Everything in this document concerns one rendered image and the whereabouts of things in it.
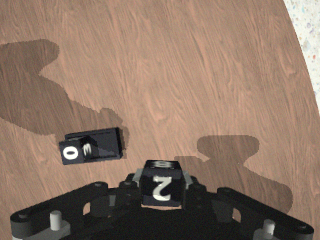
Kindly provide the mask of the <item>black number cube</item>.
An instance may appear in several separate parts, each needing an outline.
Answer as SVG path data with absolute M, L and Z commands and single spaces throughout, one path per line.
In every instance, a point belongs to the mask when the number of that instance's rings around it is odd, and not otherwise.
M 147 160 L 143 168 L 142 205 L 179 207 L 182 174 L 178 161 Z
M 70 138 L 59 142 L 63 165 L 81 164 L 93 157 L 89 136 Z

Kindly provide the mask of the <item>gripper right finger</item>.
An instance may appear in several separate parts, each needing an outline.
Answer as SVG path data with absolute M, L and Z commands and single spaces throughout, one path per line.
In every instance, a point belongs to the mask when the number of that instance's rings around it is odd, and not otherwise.
M 186 209 L 185 224 L 218 229 L 219 222 L 251 240 L 313 239 L 314 229 L 309 224 L 229 187 L 208 192 L 196 177 L 182 171 L 180 204 Z M 234 208 L 241 214 L 240 222 L 233 219 Z

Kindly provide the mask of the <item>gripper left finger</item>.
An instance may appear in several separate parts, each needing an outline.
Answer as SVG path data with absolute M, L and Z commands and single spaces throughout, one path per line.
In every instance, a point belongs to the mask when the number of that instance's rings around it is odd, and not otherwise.
M 112 216 L 111 228 L 145 224 L 142 191 L 143 168 L 128 174 L 116 188 L 108 188 L 108 183 L 101 181 L 90 183 L 13 213 L 10 216 L 12 238 L 58 240 L 108 216 Z M 84 206 L 89 202 L 90 212 L 83 215 Z

